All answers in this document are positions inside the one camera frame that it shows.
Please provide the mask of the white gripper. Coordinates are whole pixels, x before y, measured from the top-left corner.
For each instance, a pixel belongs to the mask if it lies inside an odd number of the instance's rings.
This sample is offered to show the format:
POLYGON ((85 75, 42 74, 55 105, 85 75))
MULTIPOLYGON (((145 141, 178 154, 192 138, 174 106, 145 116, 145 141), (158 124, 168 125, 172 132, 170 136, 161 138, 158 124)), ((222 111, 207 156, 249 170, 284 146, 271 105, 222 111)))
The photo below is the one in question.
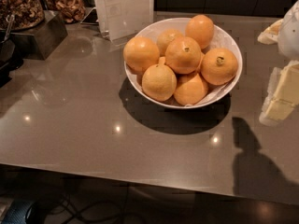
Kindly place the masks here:
MULTIPOLYGON (((265 45, 278 42, 279 52, 290 60, 299 60, 299 0, 283 19, 262 31, 257 40, 265 45)), ((299 62, 275 67, 270 75, 267 96, 259 117, 261 124, 276 126, 299 106, 299 62)))

